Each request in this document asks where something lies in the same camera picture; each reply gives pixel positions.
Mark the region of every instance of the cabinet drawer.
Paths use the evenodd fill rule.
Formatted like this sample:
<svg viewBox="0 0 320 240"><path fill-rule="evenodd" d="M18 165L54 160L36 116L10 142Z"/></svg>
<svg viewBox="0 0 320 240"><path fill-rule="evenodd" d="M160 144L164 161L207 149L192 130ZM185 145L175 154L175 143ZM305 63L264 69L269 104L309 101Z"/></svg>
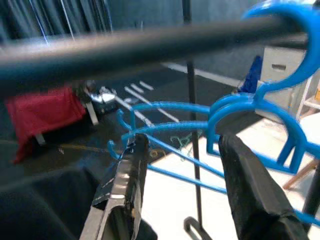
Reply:
<svg viewBox="0 0 320 240"><path fill-rule="evenodd" d="M263 54L261 81L278 82L291 75L302 62L304 50L266 47Z"/></svg>

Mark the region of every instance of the hanger hook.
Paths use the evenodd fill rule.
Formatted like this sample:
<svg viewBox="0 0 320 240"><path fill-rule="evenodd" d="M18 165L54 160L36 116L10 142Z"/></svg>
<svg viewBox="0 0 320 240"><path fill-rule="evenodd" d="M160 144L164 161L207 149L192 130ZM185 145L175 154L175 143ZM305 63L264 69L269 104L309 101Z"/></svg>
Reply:
<svg viewBox="0 0 320 240"><path fill-rule="evenodd" d="M280 15L294 19L308 36L305 57L296 71L282 81L263 84L254 96L256 100L264 98L267 92L293 87L312 76L320 67L320 17L316 10L296 3L258 4L245 14L245 18L263 15Z"/></svg>
<svg viewBox="0 0 320 240"><path fill-rule="evenodd" d="M121 109L118 109L116 111L116 120L122 127L128 129L129 131L132 131L132 127L124 121L124 112Z"/></svg>
<svg viewBox="0 0 320 240"><path fill-rule="evenodd" d="M114 146L115 146L114 141L109 140L108 143L107 143L107 149L109 151L109 154L115 160L119 160L120 159L120 155L116 153L116 151L114 150Z"/></svg>

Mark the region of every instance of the black stand base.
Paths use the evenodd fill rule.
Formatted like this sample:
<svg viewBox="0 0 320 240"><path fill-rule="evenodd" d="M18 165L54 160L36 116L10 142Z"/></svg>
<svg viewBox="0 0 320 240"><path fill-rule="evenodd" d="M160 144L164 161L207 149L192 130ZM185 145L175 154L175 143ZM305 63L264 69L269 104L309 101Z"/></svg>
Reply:
<svg viewBox="0 0 320 240"><path fill-rule="evenodd" d="M196 230L196 232L201 236L201 239L191 231L190 226ZM199 222L191 216L184 220L183 228L193 240L212 240L209 234L202 228L202 226L200 226Z"/></svg>

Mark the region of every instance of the gray filing cabinet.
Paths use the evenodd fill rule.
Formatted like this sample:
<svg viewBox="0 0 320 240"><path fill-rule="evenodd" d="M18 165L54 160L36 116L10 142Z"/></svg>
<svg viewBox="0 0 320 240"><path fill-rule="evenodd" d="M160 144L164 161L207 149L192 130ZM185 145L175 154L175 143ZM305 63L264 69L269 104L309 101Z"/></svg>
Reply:
<svg viewBox="0 0 320 240"><path fill-rule="evenodd" d="M278 82L291 75L301 64L304 56L305 50L302 49L267 46L264 49L261 78L258 82L258 87L263 82ZM305 85L306 83L303 82L292 88L268 93L264 98L296 116ZM259 110L256 113L271 120L280 121L269 113Z"/></svg>

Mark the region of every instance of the blue plastic hanger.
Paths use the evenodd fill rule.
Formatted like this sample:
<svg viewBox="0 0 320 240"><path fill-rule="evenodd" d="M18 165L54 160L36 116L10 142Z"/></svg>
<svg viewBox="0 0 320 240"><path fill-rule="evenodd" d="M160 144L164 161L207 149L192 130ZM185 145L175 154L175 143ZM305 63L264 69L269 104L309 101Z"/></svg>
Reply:
<svg viewBox="0 0 320 240"><path fill-rule="evenodd" d="M223 177L223 173L217 171L212 167L209 167L204 163L201 163L197 159L184 155L172 146L169 146L164 142L161 142L158 139L150 136L150 134L161 131L205 130L207 131L207 152L209 154L219 155L219 152L215 151L213 148L214 143L216 143L220 137L216 134L215 131L217 123L224 117L232 113L241 111L262 110L279 117L283 121L288 132L288 139L277 159L271 159L257 153L257 156L266 167L295 174L298 171L305 152L309 152L316 158L320 158L320 145L307 141L306 135L296 119L294 119L285 110L264 99L265 95L269 92L291 88L297 84L302 83L318 70L318 68L320 67L320 17L318 13L315 10L312 10L310 7L301 6L294 3L274 3L270 5L259 4L249 10L244 17L252 18L271 14L294 19L304 28L305 32L308 35L308 49L306 51L305 57L301 65L292 75L276 83L263 84L257 89L256 94L241 93L225 96L214 103L211 107L182 102L154 102L151 104L138 104L132 107L132 110L130 112L130 124L124 122L122 118L123 112L119 111L117 113L117 119L119 123L130 131L129 133L122 136L123 144L126 145L128 139L133 137L135 133L149 134L147 136L151 143L157 144L162 148L165 148L166 150L193 162L194 164L210 171L211 173L219 177ZM135 111L144 111L157 108L175 109L206 114L208 115L208 121L185 121L179 123L168 122L137 129L135 123ZM284 163L293 148L295 149L290 166L286 167L284 166ZM112 142L108 144L108 149L110 150L110 153L113 157L119 158L119 155L117 155L113 151ZM220 193L226 193L226 190L221 187L208 185L199 180L191 179L174 172L154 167L152 165L149 165L148 168L152 171L156 171L158 173L174 177L185 182L193 183L195 185L199 185ZM297 214L303 222L313 223L320 226L320 221L315 219L314 217L300 212L297 212Z"/></svg>

